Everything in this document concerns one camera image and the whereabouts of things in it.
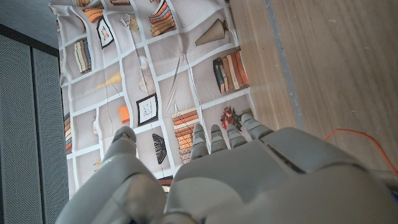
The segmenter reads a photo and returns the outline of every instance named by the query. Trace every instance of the printed fan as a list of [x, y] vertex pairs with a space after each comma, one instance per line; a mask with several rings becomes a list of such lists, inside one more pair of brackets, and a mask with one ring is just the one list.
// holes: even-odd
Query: printed fan
[[164, 138], [158, 136], [157, 134], [152, 134], [152, 138], [154, 139], [157, 163], [161, 164], [167, 155]]

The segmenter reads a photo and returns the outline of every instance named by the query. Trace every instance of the printed picture frame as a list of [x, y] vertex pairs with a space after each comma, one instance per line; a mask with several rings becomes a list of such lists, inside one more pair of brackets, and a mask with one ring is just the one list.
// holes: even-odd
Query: printed picture frame
[[111, 29], [105, 22], [104, 17], [102, 17], [101, 19], [98, 20], [97, 33], [98, 33], [99, 40], [101, 41], [102, 49], [104, 49], [109, 44], [112, 44], [112, 42], [114, 41]]
[[138, 126], [156, 121], [158, 119], [158, 107], [156, 93], [137, 101]]

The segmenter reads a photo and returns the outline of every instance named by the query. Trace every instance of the wooden surface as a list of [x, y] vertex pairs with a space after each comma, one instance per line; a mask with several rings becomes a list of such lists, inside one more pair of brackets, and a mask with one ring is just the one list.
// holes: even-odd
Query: wooden surface
[[[252, 97], [262, 123], [297, 126], [266, 2], [231, 1]], [[398, 166], [398, 1], [271, 0], [268, 7], [304, 130], [320, 138], [336, 128], [367, 133]], [[388, 170], [360, 136], [329, 141], [371, 169]]]
[[259, 121], [272, 129], [295, 126], [274, 35], [264, 13], [264, 1], [230, 3]]

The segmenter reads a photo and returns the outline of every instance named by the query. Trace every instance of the robotic hand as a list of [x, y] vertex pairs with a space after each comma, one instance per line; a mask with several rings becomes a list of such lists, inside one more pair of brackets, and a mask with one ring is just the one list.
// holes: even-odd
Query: robotic hand
[[273, 132], [244, 114], [247, 142], [228, 126], [231, 150], [211, 127], [194, 128], [191, 162], [165, 193], [135, 158], [123, 127], [101, 169], [67, 203], [57, 223], [398, 223], [386, 187], [355, 158], [294, 128]]

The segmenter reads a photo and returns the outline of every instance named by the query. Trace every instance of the orange cable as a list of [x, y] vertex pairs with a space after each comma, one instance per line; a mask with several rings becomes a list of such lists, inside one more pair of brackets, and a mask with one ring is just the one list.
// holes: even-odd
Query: orange cable
[[387, 165], [390, 167], [391, 171], [395, 174], [395, 176], [398, 177], [398, 170], [394, 167], [394, 165], [392, 164], [392, 162], [390, 161], [386, 152], [384, 152], [384, 150], [380, 146], [380, 144], [374, 138], [372, 138], [372, 136], [369, 136], [369, 135], [359, 132], [359, 131], [353, 131], [353, 130], [348, 130], [348, 129], [335, 129], [332, 132], [330, 132], [323, 140], [326, 141], [332, 134], [335, 134], [337, 132], [358, 134], [358, 135], [363, 136], [363, 137], [367, 138], [368, 140], [370, 140], [375, 145], [375, 147], [379, 150], [379, 152], [381, 153], [381, 156], [383, 157], [383, 159], [385, 160]]

